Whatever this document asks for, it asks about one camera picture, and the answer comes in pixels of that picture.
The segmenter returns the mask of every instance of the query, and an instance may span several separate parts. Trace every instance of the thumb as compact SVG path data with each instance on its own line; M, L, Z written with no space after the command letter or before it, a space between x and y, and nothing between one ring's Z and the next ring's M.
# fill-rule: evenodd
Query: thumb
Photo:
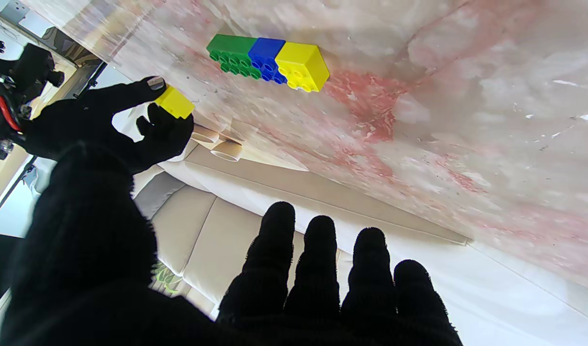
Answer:
M147 136L151 131L152 125L144 116L141 116L140 118L136 119L136 127L138 127L138 131L141 135Z

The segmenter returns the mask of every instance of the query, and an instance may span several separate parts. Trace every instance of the lego stud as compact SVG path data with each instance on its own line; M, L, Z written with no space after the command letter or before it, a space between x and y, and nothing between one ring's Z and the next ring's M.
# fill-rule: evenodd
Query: lego stud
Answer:
M254 59L252 60L252 66L259 70L260 68L262 68L262 62L258 59Z
M254 69L249 74L253 79L259 79L259 71L258 70Z
M270 74L266 71L264 71L262 73L262 79L264 79L265 81L269 82L270 81Z
M264 64L264 68L268 72L273 72L277 69L277 64L275 64L274 62L266 62L266 64Z
M283 83L287 82L287 80L285 79L285 77L283 77L280 74L275 74L275 76L272 78L273 81L275 81L275 83L282 85Z

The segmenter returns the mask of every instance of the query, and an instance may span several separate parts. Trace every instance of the glove finger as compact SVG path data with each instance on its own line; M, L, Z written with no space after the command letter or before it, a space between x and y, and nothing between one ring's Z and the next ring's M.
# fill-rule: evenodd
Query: glove finger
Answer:
M232 281L221 301L217 322L283 311L293 238L294 207L287 202L273 204L249 246L241 274Z
M365 228L358 234L348 281L343 317L355 320L365 316L396 315L390 254L379 228Z
M448 321L445 305L423 265L414 260L401 261L394 268L394 282L400 317Z
M118 112L157 100L165 91L166 83L163 78L147 77L128 85L90 90L83 95L81 101L90 108L100 108L100 111L109 114L112 119Z
M149 120L147 120L144 116L141 116L140 118L136 119L136 127L138 127L138 131L141 135L149 136L153 125L151 125Z
M149 116L151 124L155 125L158 129L170 127L175 123L175 120L177 120L177 118L172 116L168 111L155 103L152 103L147 107L147 115Z
M300 317L339 317L336 232L334 222L327 216L317 216L309 222L305 251L298 260L296 282L284 311Z

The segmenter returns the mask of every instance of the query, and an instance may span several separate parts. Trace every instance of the pink marble pattern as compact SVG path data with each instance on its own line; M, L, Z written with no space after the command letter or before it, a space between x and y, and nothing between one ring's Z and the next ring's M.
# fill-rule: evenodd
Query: pink marble pattern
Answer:
M24 0L217 131L588 286L588 0ZM222 73L215 33L317 44L322 92Z

